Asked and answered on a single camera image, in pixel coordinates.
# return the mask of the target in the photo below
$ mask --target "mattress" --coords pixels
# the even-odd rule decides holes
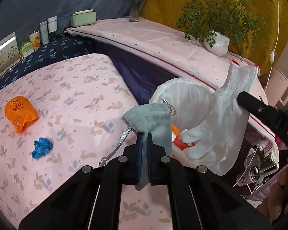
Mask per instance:
[[[23,95],[39,119],[16,133],[4,106]],[[137,102],[109,57],[89,54],[36,70],[0,91],[0,210],[17,229],[20,221],[84,165],[98,167],[116,146],[123,130],[123,113]],[[33,159],[34,141],[45,137],[52,151]],[[134,144],[130,133],[126,145]],[[137,192],[124,186],[120,228],[134,229],[147,221],[151,227],[171,229],[167,187]]]
[[[141,19],[138,23],[129,22],[128,18],[101,20],[94,25],[68,28],[66,32],[128,51],[177,77],[195,79],[211,91],[225,82],[231,60],[234,59],[241,65],[252,64],[251,61],[246,63],[230,53],[215,56],[195,39],[184,39],[183,32],[146,19]],[[250,94],[259,100],[262,98],[268,104],[258,79]],[[252,114],[248,123],[277,147],[275,134]]]

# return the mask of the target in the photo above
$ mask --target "tissue box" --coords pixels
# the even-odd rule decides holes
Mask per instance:
[[[90,9],[76,12],[71,15],[70,21],[73,27],[94,24],[96,22],[96,11]]]

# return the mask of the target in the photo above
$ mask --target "gray drawstring pouch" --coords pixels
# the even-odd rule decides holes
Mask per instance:
[[[164,147],[166,155],[172,155],[171,115],[167,103],[144,104],[127,111],[123,122],[137,133],[142,133],[142,163],[139,184],[142,190],[148,184],[147,137],[151,132],[153,143]]]

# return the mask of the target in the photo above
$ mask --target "white power cord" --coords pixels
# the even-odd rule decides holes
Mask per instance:
[[[250,163],[249,163],[248,166],[246,167],[245,171],[242,173],[241,177],[240,177],[239,179],[237,179],[237,182],[235,183],[235,185],[233,185],[233,187],[236,186],[236,185],[238,184],[238,182],[241,180],[241,178],[244,176],[244,174],[245,174],[245,172],[247,171],[248,167],[251,165],[252,160],[253,160],[253,158],[254,158],[257,150],[258,150],[258,147],[256,148],[256,150],[255,150],[255,152],[254,152],[254,154],[253,154],[253,156],[252,156],[252,158],[251,158],[251,160],[250,160]]]
[[[250,188],[250,186],[248,184],[247,184],[247,188],[250,191],[250,193],[252,194],[253,192],[252,192],[252,190],[251,190],[251,188]]]
[[[275,59],[275,49],[276,49],[277,42],[278,42],[278,37],[279,37],[279,34],[280,34],[280,2],[279,2],[279,0],[277,0],[277,12],[278,12],[277,38],[276,38],[276,43],[275,43],[274,50],[270,54],[271,69],[270,69],[268,81],[266,83],[266,87],[265,87],[264,91],[266,91],[266,88],[268,87],[270,75],[271,75],[271,72],[272,72],[273,62],[274,62],[274,59]]]

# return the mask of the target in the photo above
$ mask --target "metal screw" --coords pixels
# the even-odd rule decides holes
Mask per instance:
[[[120,157],[118,158],[118,160],[119,160],[121,163],[124,163],[124,162],[126,162],[126,161],[128,160],[128,157],[126,157],[126,156],[120,156]]]
[[[171,160],[171,158],[169,158],[168,156],[163,156],[163,157],[161,158],[161,161],[162,161],[163,163],[168,163],[170,160]]]
[[[83,173],[88,173],[92,170],[92,168],[90,166],[84,166],[81,170]]]
[[[205,166],[198,166],[197,170],[200,173],[206,173],[207,172],[207,168]]]

